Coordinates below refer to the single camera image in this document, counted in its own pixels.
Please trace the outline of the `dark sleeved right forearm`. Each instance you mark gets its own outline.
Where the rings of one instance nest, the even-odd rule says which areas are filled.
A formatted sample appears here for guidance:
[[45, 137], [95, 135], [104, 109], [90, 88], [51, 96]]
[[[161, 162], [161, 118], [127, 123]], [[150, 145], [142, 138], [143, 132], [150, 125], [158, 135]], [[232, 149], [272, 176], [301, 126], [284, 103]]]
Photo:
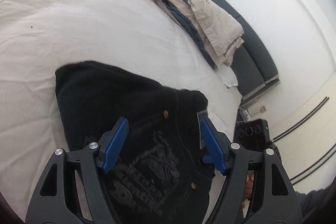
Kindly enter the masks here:
[[328, 194], [331, 185], [325, 189], [312, 190], [308, 194], [295, 192], [295, 196], [299, 202], [303, 219], [307, 219], [309, 215], [321, 204], [325, 196]]

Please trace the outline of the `person's right hand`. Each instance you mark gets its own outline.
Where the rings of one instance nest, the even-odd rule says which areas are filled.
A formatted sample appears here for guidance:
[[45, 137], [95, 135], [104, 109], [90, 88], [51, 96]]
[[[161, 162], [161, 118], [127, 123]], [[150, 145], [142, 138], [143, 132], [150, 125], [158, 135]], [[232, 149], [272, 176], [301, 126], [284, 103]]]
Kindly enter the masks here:
[[243, 209], [245, 208], [246, 201], [251, 199], [253, 184], [254, 184], [254, 173], [250, 172], [247, 174], [247, 177], [246, 177], [244, 193], [243, 193], [242, 202], [241, 202], [241, 207]]

